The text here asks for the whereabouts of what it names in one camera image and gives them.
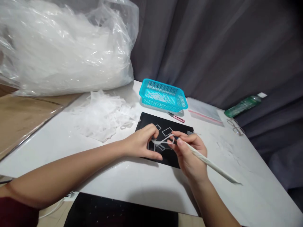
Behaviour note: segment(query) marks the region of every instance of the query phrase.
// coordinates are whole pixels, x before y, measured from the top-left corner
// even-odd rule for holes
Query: person's left hand
[[[161,154],[147,149],[147,144],[151,138],[154,137],[156,139],[158,135],[159,130],[154,124],[149,124],[131,134],[129,137],[122,140],[126,155],[162,160]]]

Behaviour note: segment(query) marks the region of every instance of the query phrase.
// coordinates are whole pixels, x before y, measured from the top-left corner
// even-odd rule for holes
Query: blue basket
[[[153,107],[179,112],[188,105],[184,92],[177,87],[151,79],[144,79],[139,91],[142,103]]]

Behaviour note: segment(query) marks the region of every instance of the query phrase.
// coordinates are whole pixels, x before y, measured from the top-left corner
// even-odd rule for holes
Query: plastic bottle
[[[237,116],[239,113],[243,112],[244,110],[250,109],[251,107],[256,106],[257,104],[261,103],[261,98],[266,97],[267,94],[264,93],[259,93],[256,96],[249,96],[246,99],[242,100],[239,102],[237,105],[234,107],[226,110],[224,113],[226,116],[230,118],[234,118]]]

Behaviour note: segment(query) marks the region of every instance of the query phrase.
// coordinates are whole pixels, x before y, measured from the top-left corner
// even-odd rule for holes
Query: white bottle cap
[[[263,92],[261,92],[261,93],[258,94],[258,96],[259,96],[260,98],[265,98],[265,97],[267,96],[267,94],[264,94]]]

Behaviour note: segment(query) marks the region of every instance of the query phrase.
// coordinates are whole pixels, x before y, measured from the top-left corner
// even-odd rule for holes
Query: glasses
[[[227,119],[227,122],[233,126],[233,131],[238,136],[244,136],[244,130],[239,126],[238,122],[235,119]]]

